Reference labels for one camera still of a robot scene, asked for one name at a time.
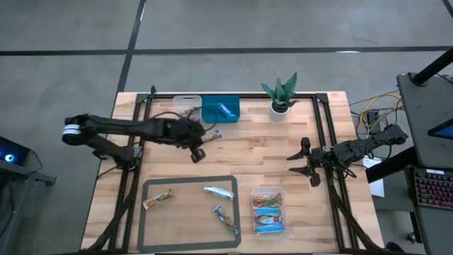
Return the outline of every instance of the clear plastic box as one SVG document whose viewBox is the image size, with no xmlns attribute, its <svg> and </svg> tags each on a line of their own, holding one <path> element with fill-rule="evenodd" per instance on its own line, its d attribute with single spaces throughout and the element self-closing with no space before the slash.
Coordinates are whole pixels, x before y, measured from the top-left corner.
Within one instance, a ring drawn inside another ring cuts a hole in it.
<svg viewBox="0 0 453 255">
<path fill-rule="evenodd" d="M 194 107 L 201 107 L 201 96 L 187 95 L 173 97 L 173 104 L 177 113 L 182 113 Z M 201 119 L 201 108 L 190 115 L 191 120 L 199 121 Z"/>
<path fill-rule="evenodd" d="M 253 209 L 257 207 L 253 204 L 253 198 L 255 196 L 269 196 L 269 195 L 277 195 L 278 193 L 282 194 L 282 205 L 280 206 L 280 217 L 282 218 L 282 225 L 284 231 L 276 232 L 276 233 L 257 233 L 256 227 L 260 226 L 259 223 L 255 222 L 255 217 L 253 213 Z M 255 237 L 257 239 L 285 239 L 289 236 L 290 230 L 288 227 L 288 222 L 286 218 L 286 208 L 285 208 L 285 201 L 286 201 L 286 193 L 283 188 L 274 187 L 274 188 L 254 188 L 251 194 L 252 198 L 252 216 L 253 216 L 253 232 L 255 233 Z"/>
</svg>

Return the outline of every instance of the potted plant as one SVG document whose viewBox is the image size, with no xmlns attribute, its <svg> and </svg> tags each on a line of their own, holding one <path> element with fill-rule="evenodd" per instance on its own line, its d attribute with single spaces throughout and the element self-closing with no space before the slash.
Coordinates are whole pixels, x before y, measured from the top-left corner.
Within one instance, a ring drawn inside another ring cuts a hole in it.
<svg viewBox="0 0 453 255">
<path fill-rule="evenodd" d="M 272 90 L 266 84 L 261 84 L 263 90 L 270 96 L 270 99 L 272 99 L 269 108 L 269 118 L 271 120 L 280 121 L 285 119 L 286 115 L 289 113 L 289 108 L 298 102 L 297 100 L 289 102 L 291 97 L 296 94 L 294 92 L 296 81 L 297 72 L 295 72 L 285 84 L 282 84 L 280 78 L 277 78 L 275 90 Z"/>
</svg>

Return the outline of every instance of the blue bin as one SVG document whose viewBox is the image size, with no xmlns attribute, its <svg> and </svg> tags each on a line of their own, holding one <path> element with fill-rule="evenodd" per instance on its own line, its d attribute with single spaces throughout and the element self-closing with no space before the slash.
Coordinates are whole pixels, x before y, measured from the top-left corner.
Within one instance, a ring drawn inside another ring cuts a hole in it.
<svg viewBox="0 0 453 255">
<path fill-rule="evenodd" d="M 216 106 L 217 103 L 223 103 L 236 117 L 228 118 Z M 201 116 L 205 123 L 235 123 L 241 116 L 239 107 L 239 96 L 202 96 Z"/>
</svg>

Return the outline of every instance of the green plant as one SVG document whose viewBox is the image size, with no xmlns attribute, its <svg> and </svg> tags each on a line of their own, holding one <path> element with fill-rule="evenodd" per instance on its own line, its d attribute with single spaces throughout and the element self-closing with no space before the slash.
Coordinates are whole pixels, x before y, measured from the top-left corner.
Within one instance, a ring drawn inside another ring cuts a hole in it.
<svg viewBox="0 0 453 255">
<path fill-rule="evenodd" d="M 291 97 L 295 95 L 294 88 L 296 86 L 297 81 L 297 72 L 295 72 L 291 78 L 285 83 L 282 84 L 280 78 L 277 78 L 277 85 L 275 86 L 275 90 L 271 89 L 266 84 L 261 84 L 263 90 L 270 96 L 273 101 L 273 106 L 279 108 L 280 110 L 286 111 L 289 107 L 292 107 L 297 100 L 289 102 Z"/>
</svg>

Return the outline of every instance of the blue light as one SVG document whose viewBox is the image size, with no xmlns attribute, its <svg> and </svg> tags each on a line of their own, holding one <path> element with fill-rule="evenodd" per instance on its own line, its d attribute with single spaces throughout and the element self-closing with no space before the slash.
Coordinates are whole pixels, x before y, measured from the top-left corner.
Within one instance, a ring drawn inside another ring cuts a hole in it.
<svg viewBox="0 0 453 255">
<path fill-rule="evenodd" d="M 5 156 L 6 162 L 12 162 L 14 160 L 14 156 L 11 154 L 8 154 Z"/>
</svg>

